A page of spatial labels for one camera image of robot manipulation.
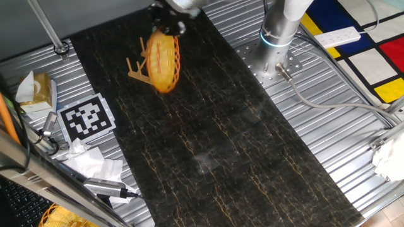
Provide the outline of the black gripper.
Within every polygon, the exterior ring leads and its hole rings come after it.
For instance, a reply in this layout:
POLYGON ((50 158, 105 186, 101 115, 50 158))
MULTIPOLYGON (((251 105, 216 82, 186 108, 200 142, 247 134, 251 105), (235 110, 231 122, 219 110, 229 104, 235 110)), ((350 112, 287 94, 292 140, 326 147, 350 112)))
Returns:
POLYGON ((180 21, 180 16, 170 7, 152 4, 150 6, 152 18, 153 35, 163 35, 163 29, 178 29, 178 34, 183 35, 186 32, 186 25, 180 21))

